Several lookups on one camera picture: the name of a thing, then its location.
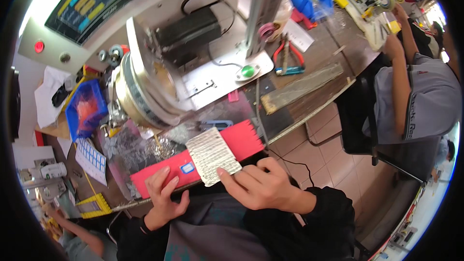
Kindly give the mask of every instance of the red foam pad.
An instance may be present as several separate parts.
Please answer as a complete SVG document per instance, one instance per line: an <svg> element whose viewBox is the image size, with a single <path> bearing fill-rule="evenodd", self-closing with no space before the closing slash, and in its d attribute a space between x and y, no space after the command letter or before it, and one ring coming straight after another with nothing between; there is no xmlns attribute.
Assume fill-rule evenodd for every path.
<svg viewBox="0 0 464 261"><path fill-rule="evenodd" d="M245 120L241 123L226 128L220 133L232 153L235 155L235 159L237 161L245 160L246 158L264 149L263 143L259 139L256 131L253 128L253 125L251 125L249 120ZM181 167L188 164L189 162L192 163L194 170L189 173L184 173ZM171 158L168 158L167 160L150 165L147 168L144 168L143 170L130 176L132 182L138 189L139 193L142 195L142 198L150 197L147 187L145 186L145 179L152 176L155 172L165 166L171 167L171 171L167 176L163 187L175 176L179 177L179 183L177 184L178 188L190 183L194 183L201 179L198 171L195 168L195 164L190 157L189 151L185 150Z"/></svg>

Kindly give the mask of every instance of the black chair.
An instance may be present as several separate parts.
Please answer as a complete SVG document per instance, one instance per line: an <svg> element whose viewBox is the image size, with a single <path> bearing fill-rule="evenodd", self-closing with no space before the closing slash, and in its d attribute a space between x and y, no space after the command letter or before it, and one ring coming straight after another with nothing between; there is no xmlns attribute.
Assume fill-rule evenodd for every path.
<svg viewBox="0 0 464 261"><path fill-rule="evenodd" d="M422 185L425 185L433 168L433 155L436 156L439 137L419 141L415 144L392 145L391 147L393 147L393 149L390 150L395 152L395 156L387 155L384 152L379 151L385 151L384 148L386 148L387 145L379 145L378 142L377 125L373 109L374 100L372 95L375 95L373 86L368 84L368 80L365 77L359 76L357 83L353 84L335 100L340 116L341 131L318 143L311 141L308 137L309 142L313 146L321 146L338 136L341 136L341 146L346 153L370 155L372 156L372 165L377 165L379 160L383 161L414 178ZM353 119L355 117L350 109L353 109L352 103L354 101L358 103L358 107L360 105L359 103L362 103L362 105L364 105L363 108L368 110L369 129L371 132L370 137L367 137L362 133L359 125L360 119ZM417 149L418 146L426 147L422 150L429 152L429 159L425 164L421 159L418 159L418 151L413 151L414 149Z"/></svg>

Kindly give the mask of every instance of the cable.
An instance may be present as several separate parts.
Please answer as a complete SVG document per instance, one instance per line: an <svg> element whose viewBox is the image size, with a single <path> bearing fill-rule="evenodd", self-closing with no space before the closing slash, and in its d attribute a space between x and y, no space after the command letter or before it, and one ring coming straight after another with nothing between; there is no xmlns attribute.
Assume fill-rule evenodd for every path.
<svg viewBox="0 0 464 261"><path fill-rule="evenodd" d="M189 1L190 1L190 0L184 0L184 1L182 2L182 4L181 4L181 12L182 12L184 15L189 15L189 13L186 13L186 11L185 11L185 5L186 5ZM205 5L205 6L202 6L202 7L198 8L198 9L195 9L195 10L193 10L192 12L195 12L195 11L197 11L197 10L199 10L199 9L202 9L202 8L206 7L206 6L215 5L215 4L217 4L217 3L221 2L221 1L222 1L222 0L216 0L216 1L214 1L214 2L212 2L212 3L210 3L210 4L208 4L208 5Z"/></svg>
<svg viewBox="0 0 464 261"><path fill-rule="evenodd" d="M228 64L220 64L220 63L218 63L217 61L214 60L214 58L213 58L212 55L211 55L211 50L209 49L209 44L208 44L207 50L208 50L208 56L209 56L211 62L212 62L213 64L215 64L216 66L223 67L223 66L231 66L231 65L233 65L233 66L239 67L240 69L243 69L243 66L242 66L242 65L239 65L239 64L236 64L236 63L233 63L233 62L228 63Z"/></svg>
<svg viewBox="0 0 464 261"><path fill-rule="evenodd" d="M210 4L207 4L207 5L205 5L205 6L202 6L202 7L200 7L200 8L197 8L197 9L193 10L193 11L190 12L190 13L187 13L187 12L185 11L185 5L186 5L189 1L190 1L190 0L184 0L184 1L182 2L182 4L181 4L181 12L182 12L184 15L189 15L190 13L195 12L195 11L197 11L197 10L199 10L199 9L202 9L202 8L204 8L204 7L210 7L210 6L213 6L213 5L218 4L218 3L220 3L220 2L224 3L224 4L227 5L227 7L232 11L232 23L230 24L230 26L229 26L224 32L221 33L221 36L223 36L226 32L228 32L228 31L231 29L231 27L233 26L233 24L234 24L234 22L235 22L235 15L237 14L237 11L230 5L230 3L228 3L226 0L216 0L216 1L212 2L212 3L210 3Z"/></svg>
<svg viewBox="0 0 464 261"><path fill-rule="evenodd" d="M259 116L259 78L256 79L256 91L255 91L255 95L256 95L256 117L258 118L258 123L259 125L262 127L262 130L263 130L263 136L264 136L264 142L266 142L266 147L269 151L273 152L275 155L277 155L278 157L280 157L282 160L284 161L287 161L287 162L290 162L294 165L303 165L306 170L308 171L308 175L310 177L310 182L312 183L313 187L314 187L314 182L313 182L313 179L311 178L311 171L310 169L308 168L308 166L306 164L303 164L303 163L298 163L298 162L293 162L293 161L290 161L290 160L286 160L284 159L282 156L280 156L278 153L276 153L274 150L272 150L271 148L269 148L269 139L267 138L267 135L266 135L266 130L264 129L264 125L263 125L263 122L261 122L261 117Z"/></svg>

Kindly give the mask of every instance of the gray shirt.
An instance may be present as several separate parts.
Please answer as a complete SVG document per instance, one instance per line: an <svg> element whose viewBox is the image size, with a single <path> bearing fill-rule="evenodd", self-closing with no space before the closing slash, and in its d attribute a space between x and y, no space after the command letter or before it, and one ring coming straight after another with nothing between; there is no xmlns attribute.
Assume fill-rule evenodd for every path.
<svg viewBox="0 0 464 261"><path fill-rule="evenodd" d="M169 228L165 261L271 260L243 225L246 208L227 193L193 197Z"/></svg>
<svg viewBox="0 0 464 261"><path fill-rule="evenodd" d="M448 133L461 118L461 85L448 65L416 53L409 65L411 86L403 135L395 130L392 99L393 67L383 67L375 76L377 102L374 106L379 144L408 142ZM368 120L363 132L370 135Z"/></svg>

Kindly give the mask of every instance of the right hand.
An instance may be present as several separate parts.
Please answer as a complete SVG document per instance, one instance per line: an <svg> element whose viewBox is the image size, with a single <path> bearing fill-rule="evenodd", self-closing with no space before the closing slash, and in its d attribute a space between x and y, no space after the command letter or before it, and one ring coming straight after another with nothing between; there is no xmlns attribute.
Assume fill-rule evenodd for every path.
<svg viewBox="0 0 464 261"><path fill-rule="evenodd" d="M407 22L407 19L409 16L406 14L406 11L403 9L403 7L399 4L395 4L395 8L393 9L393 14L396 17L396 20L398 20L400 23Z"/></svg>
<svg viewBox="0 0 464 261"><path fill-rule="evenodd" d="M58 212L55 210L55 208L53 207L53 205L51 203L43 204L42 211L47 213L47 215L50 218L56 219L56 216L58 215Z"/></svg>
<svg viewBox="0 0 464 261"><path fill-rule="evenodd" d="M405 58L405 51L403 49L403 46L401 45L401 42L399 41L398 37L394 34L388 35L388 37L386 38L384 52L388 56L390 61L393 61L393 59Z"/></svg>
<svg viewBox="0 0 464 261"><path fill-rule="evenodd" d="M182 216L187 211L187 206L190 203L188 190L182 193L180 203L171 201L171 194L179 182L178 176L174 177L162 188L169 171L170 167L166 166L145 180L153 208L145 216L144 221L147 228L151 231L159 229L172 219Z"/></svg>
<svg viewBox="0 0 464 261"><path fill-rule="evenodd" d="M304 215L316 205L316 196L291 185L287 172L273 158L247 165L233 176L222 168L217 173L227 192L251 210L278 209Z"/></svg>

